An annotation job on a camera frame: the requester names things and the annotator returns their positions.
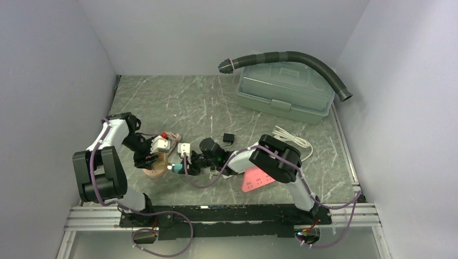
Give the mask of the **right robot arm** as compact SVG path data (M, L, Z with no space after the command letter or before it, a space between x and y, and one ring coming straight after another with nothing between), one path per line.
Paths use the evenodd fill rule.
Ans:
M295 147L264 134L254 145L239 151L227 151L212 138L202 140L199 148L201 152L197 153L180 144L178 153L182 161L178 164L180 168L173 171L194 176L199 175L203 168L210 168L217 170L219 176L231 176L258 168L286 186L302 223L310 224L318 218L319 200L300 171L301 153Z

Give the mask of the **tan cube socket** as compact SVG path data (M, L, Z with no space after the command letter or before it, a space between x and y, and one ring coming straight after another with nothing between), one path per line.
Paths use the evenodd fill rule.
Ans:
M169 166L169 155L167 153L159 152L157 153L158 159L154 165L155 170L157 171L168 171Z

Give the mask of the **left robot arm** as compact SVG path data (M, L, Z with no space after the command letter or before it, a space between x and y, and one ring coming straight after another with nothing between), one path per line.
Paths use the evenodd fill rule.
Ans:
M158 156L151 151L153 140L137 131L141 121L130 112L109 115L96 140L72 157L79 196L84 202L102 206L117 205L143 227L154 222L155 211L149 197L128 186L127 176L118 155L125 146L133 152L134 166L152 169Z

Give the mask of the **pink triangular power strip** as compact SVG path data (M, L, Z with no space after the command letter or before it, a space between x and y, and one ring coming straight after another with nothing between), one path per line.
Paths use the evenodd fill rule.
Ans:
M275 182L275 180L263 170L258 167L252 167L244 172L241 190L247 193L273 182Z

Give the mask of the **round pink power socket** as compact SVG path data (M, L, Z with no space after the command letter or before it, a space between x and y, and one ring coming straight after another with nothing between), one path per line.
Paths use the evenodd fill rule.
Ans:
M164 176L169 170L165 168L160 168L160 169L143 169L143 172L146 176L155 179Z

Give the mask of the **teal cube adapter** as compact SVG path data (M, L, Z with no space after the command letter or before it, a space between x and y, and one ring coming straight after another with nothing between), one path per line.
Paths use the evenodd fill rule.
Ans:
M167 166L167 169L170 170L171 172L173 173L177 173L177 174L182 174L184 169L183 169L183 165L182 164L170 164Z

